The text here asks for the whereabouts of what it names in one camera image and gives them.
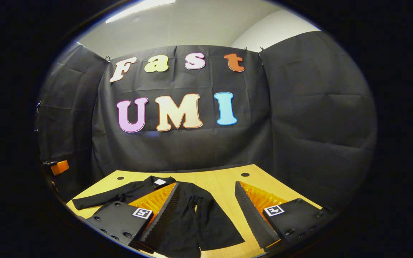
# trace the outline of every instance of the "wrinkled black cloth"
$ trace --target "wrinkled black cloth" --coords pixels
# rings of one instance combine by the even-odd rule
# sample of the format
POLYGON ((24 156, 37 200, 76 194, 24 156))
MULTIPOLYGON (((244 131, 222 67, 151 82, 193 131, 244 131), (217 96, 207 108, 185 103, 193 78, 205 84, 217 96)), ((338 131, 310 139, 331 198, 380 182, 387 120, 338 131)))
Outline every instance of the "wrinkled black cloth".
MULTIPOLYGON (((151 193, 173 182, 175 179, 172 177, 150 176, 144 181, 128 183, 105 193, 75 199, 73 203, 77 209, 96 206, 107 200, 130 203, 141 197, 141 193, 151 193), (158 179, 167 183, 159 186, 154 183, 158 179)), ((155 250, 157 253, 170 258, 200 258, 200 250, 226 248, 244 242, 231 219, 208 191, 193 183, 178 183, 179 201, 167 233, 155 250)))

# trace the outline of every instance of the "orange object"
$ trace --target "orange object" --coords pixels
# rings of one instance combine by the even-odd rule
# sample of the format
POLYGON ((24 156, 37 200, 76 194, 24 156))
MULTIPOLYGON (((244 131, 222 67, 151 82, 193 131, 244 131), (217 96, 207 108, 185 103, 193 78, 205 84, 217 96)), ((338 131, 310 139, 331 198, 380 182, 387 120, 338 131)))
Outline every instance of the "orange object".
POLYGON ((63 160, 51 166, 54 175, 59 175, 69 168, 68 161, 63 160))
POLYGON ((167 198, 170 196, 170 193, 172 192, 175 185, 176 183, 171 183, 170 185, 157 189, 154 192, 147 194, 129 203, 129 205, 131 206, 148 209, 154 213, 154 216, 152 216, 152 219, 149 221, 149 223, 147 224, 144 230, 146 230, 149 227, 149 225, 151 225, 153 220, 156 218, 163 204, 165 203, 167 198))
POLYGON ((264 218, 264 220, 269 225, 270 223, 264 217, 264 214, 262 214, 262 211, 264 211, 264 208, 271 207, 274 205, 280 205, 280 204, 284 204, 285 202, 288 202, 280 197, 277 197, 257 187, 248 185, 247 183, 243 183, 241 181, 239 181, 239 183, 241 187, 245 190, 251 202, 254 204, 254 207, 256 207, 256 209, 261 214, 262 218, 264 218))
POLYGON ((238 57, 237 54, 233 53, 233 54, 226 54, 224 56, 225 59, 227 59, 227 63, 229 65, 229 68, 233 71, 236 72, 243 72, 245 70, 245 68, 243 66, 240 66, 238 64, 238 62, 242 62, 243 58, 238 57))

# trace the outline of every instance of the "white wall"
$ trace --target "white wall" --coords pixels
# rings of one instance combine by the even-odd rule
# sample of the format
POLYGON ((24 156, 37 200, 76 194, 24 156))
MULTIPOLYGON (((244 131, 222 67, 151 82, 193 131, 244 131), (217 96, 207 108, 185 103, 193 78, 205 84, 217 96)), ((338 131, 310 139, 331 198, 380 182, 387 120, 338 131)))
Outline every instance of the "white wall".
POLYGON ((284 39, 320 30, 288 10, 279 10, 259 20, 232 43, 231 47, 260 52, 284 39))

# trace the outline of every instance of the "ceiling light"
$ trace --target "ceiling light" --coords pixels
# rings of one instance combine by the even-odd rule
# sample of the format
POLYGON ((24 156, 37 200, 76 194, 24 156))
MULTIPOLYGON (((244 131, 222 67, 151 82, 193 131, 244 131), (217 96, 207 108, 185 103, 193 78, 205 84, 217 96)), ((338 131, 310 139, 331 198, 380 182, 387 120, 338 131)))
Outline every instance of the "ceiling light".
POLYGON ((113 17, 109 18, 108 20, 106 20, 106 24, 113 22, 117 19, 120 19, 124 16, 127 16, 131 13, 136 13, 140 10, 145 10, 145 9, 149 9, 151 7, 155 7, 155 6, 159 6, 159 5, 167 5, 167 4, 172 4, 174 3, 175 0, 144 0, 139 2, 136 5, 133 5, 132 7, 121 11, 120 13, 114 15, 113 17))

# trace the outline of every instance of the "yellow letter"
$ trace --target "yellow letter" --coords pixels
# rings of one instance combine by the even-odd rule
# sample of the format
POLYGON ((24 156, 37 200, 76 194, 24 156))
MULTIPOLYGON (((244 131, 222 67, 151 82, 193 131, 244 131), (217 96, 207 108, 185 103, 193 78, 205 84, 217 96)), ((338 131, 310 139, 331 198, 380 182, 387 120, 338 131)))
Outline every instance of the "yellow letter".
POLYGON ((168 69, 168 57, 163 54, 149 58, 148 62, 149 63, 144 67, 146 72, 163 72, 168 69))
POLYGON ((130 68, 130 63, 134 64, 136 62, 136 57, 125 59, 116 63, 116 70, 114 70, 114 75, 109 79, 109 82, 115 82, 123 78, 122 72, 128 72, 130 68))
POLYGON ((156 98, 156 103, 159 104, 160 122, 156 127, 157 131, 168 131, 172 126, 168 123, 168 117, 173 125, 178 129, 181 126, 182 118, 186 116, 186 121, 182 124, 185 128, 197 128, 203 125, 199 119, 199 111, 197 109, 197 101, 200 98, 198 94, 187 94, 182 98, 179 107, 170 96, 161 96, 156 98))

